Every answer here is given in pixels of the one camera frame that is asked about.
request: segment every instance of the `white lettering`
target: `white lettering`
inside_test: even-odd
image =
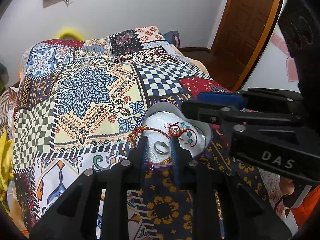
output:
[[[286,167],[287,169],[291,169],[291,168],[293,167],[293,163],[294,163],[294,162],[295,162],[294,160],[288,160],[285,167]]]
[[[272,163],[278,163],[278,166],[281,165],[281,156],[278,156]]]
[[[262,154],[261,159],[265,160],[265,161],[268,161],[270,158],[271,158],[271,153],[268,152],[268,151],[264,151],[263,154]]]

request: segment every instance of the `ring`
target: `ring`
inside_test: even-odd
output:
[[[157,146],[161,146],[165,148],[166,151],[165,152],[161,151],[160,149],[157,148]],[[153,145],[153,148],[160,155],[167,155],[169,153],[169,147],[164,142],[156,141],[155,144]]]

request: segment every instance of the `wooden floor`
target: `wooden floor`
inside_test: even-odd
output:
[[[241,70],[235,70],[234,64],[229,62],[228,59],[216,57],[206,51],[182,53],[185,57],[201,61],[207,68],[210,77],[226,89],[231,90],[241,74]]]

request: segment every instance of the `brown door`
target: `brown door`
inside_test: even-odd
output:
[[[241,75],[257,46],[272,4],[273,0],[231,0],[212,52],[236,77]]]

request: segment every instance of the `door frame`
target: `door frame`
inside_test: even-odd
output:
[[[214,54],[216,49],[217,49],[217,44],[219,41],[219,36],[221,35],[221,31],[223,29],[223,26],[225,24],[225,21],[227,19],[228,16],[228,12],[230,10],[230,6],[231,6],[231,1],[232,0],[227,0],[224,12],[222,14],[222,18],[219,24],[219,28],[217,30],[217,34],[214,38],[213,44],[211,46],[211,50],[210,53]],[[270,37],[271,32],[273,32],[274,29],[274,25],[278,20],[279,17],[279,12],[281,9],[281,6],[279,6],[280,4],[282,4],[283,0],[273,0],[272,3],[272,7],[270,10],[270,14],[266,23],[265,28],[263,29],[263,32],[260,36],[260,39],[258,41],[258,44],[255,48],[255,50],[253,51],[253,54],[251,55],[247,65],[245,66],[243,72],[241,73],[238,81],[236,82],[236,84],[233,86],[232,88],[232,92],[237,91],[243,84],[245,78],[248,76],[248,74],[250,73],[250,70],[253,69],[254,66],[256,66],[256,64],[258,63],[258,59],[261,57],[261,54],[266,46],[266,44],[268,43],[268,38]]]

